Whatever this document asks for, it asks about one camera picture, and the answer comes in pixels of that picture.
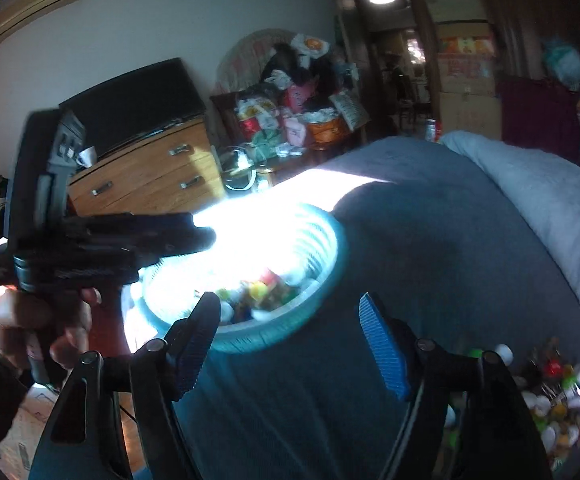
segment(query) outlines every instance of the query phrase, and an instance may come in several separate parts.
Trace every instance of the wooden cabinet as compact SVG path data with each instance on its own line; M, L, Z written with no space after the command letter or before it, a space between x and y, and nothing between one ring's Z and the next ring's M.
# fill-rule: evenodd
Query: wooden cabinet
M193 212L224 197L200 119L135 142L76 174L70 184L80 216Z

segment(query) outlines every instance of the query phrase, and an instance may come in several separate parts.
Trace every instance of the white wall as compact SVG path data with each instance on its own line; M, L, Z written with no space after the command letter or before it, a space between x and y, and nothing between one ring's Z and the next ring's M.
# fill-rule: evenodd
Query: white wall
M332 0L79 0L0 45L0 174L8 175L25 117L104 80L181 57L207 99L238 40L285 28L332 41Z
M398 6L363 6L365 26L370 32L382 32L400 28L416 28L417 21L414 19L412 7L399 8Z

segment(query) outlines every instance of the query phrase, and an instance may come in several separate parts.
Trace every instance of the hand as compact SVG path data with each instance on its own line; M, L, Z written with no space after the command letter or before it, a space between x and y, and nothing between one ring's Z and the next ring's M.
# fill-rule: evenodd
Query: hand
M92 325L90 306L101 303L95 288L81 291L78 311L66 319L57 319L55 311L42 299L0 286L0 361L17 373L30 367L25 332L55 323L60 335L50 346L50 355L66 370L71 370L78 356L88 349L87 333Z

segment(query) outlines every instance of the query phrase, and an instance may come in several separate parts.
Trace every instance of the wooden floor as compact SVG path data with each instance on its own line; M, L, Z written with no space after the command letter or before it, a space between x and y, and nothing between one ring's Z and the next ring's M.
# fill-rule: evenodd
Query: wooden floor
M92 330L89 335L90 349L98 351L103 357L129 354L125 341L121 316L120 293L116 288L101 290L102 304L92 309ZM122 407L134 416L132 394L120 393ZM125 447L132 472L145 467L143 451L140 448L136 423L121 411L121 424Z

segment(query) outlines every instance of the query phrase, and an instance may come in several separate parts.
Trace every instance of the black television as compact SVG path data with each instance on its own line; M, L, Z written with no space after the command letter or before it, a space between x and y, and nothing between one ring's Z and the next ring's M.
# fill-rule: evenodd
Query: black television
M100 159L134 140L205 112L179 58L119 75L64 101L86 129L85 146Z

